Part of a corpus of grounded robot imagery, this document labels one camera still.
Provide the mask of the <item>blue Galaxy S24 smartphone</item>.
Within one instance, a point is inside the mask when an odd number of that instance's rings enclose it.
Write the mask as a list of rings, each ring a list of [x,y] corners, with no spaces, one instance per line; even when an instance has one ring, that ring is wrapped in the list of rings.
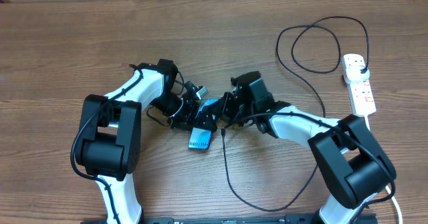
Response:
[[[203,108],[214,104],[218,99],[208,99],[204,101],[198,110],[198,115],[202,115]],[[205,151],[209,149],[213,132],[199,127],[193,127],[188,143],[188,149]]]

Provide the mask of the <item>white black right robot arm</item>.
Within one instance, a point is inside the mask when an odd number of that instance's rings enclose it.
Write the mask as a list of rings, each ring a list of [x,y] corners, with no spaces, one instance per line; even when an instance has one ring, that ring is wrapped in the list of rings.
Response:
[[[303,112],[288,102],[276,101],[259,72],[231,79],[234,87],[203,107],[209,116],[228,126],[252,121],[275,138],[309,148],[330,191],[327,202],[314,214],[313,223],[360,223],[364,209],[392,199],[376,195],[393,186],[397,173],[372,132],[353,114],[342,120]]]

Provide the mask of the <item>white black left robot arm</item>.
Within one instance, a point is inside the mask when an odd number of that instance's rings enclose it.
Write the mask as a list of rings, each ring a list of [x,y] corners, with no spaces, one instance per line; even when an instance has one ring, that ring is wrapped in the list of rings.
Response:
[[[70,151],[74,172],[94,181],[107,210],[103,223],[143,223],[133,172],[140,158],[142,111],[155,107],[167,117],[167,127],[213,132],[214,117],[200,113],[205,86],[177,80],[171,60],[131,65],[131,78],[104,95],[88,95],[78,133]]]

